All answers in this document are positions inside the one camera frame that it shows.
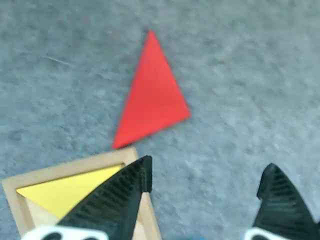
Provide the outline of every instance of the wooden tray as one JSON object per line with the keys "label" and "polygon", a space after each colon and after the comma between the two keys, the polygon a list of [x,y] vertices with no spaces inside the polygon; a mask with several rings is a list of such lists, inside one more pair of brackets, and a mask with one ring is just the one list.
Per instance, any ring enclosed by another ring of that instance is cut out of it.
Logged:
{"label": "wooden tray", "polygon": [[[137,159],[136,149],[127,147],[4,179],[2,186],[20,235],[24,235],[38,225],[54,225],[59,219],[17,193],[16,189],[115,165],[128,165]],[[142,195],[133,239],[162,239],[149,193]]]}

